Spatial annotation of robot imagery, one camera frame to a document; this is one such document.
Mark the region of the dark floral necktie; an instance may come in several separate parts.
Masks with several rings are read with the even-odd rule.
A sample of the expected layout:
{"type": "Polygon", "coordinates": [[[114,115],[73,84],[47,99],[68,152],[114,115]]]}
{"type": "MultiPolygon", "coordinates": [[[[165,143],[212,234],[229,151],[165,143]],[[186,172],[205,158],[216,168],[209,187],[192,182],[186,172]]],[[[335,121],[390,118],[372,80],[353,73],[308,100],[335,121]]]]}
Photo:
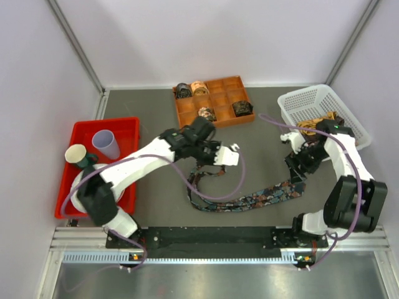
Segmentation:
{"type": "Polygon", "coordinates": [[[296,199],[304,195],[306,182],[292,184],[290,179],[260,191],[241,196],[228,202],[213,202],[187,189],[191,205],[203,212],[245,212],[271,204],[296,199]]]}

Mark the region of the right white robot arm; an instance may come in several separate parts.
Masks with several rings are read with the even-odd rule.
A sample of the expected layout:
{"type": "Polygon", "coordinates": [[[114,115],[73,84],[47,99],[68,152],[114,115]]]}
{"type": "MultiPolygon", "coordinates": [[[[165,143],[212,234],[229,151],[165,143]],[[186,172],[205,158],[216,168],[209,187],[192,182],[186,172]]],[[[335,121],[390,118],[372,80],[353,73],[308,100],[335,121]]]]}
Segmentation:
{"type": "Polygon", "coordinates": [[[337,182],[322,210],[302,213],[294,218],[291,239],[306,246],[313,238],[332,234],[336,229],[347,233],[371,233],[375,230],[387,196],[387,185],[376,181],[365,168],[357,151],[351,128],[335,120],[324,119],[312,130],[316,141],[307,141],[299,131],[282,134],[292,152],[285,162],[295,182],[313,174],[323,160],[331,161],[337,182]]]}

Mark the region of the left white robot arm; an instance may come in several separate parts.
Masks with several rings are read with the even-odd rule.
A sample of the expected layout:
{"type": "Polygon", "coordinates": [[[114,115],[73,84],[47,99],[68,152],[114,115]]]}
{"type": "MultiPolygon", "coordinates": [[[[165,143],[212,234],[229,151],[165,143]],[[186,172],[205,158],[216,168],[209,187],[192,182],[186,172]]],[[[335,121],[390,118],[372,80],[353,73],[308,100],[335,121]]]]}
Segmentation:
{"type": "Polygon", "coordinates": [[[122,207],[120,193],[147,174],[186,158],[210,166],[235,165],[237,154],[210,138],[214,125],[198,116],[182,129],[171,128],[142,149],[102,168],[87,166],[68,197],[76,198],[92,222],[117,235],[128,247],[141,241],[140,226],[122,207]]]}

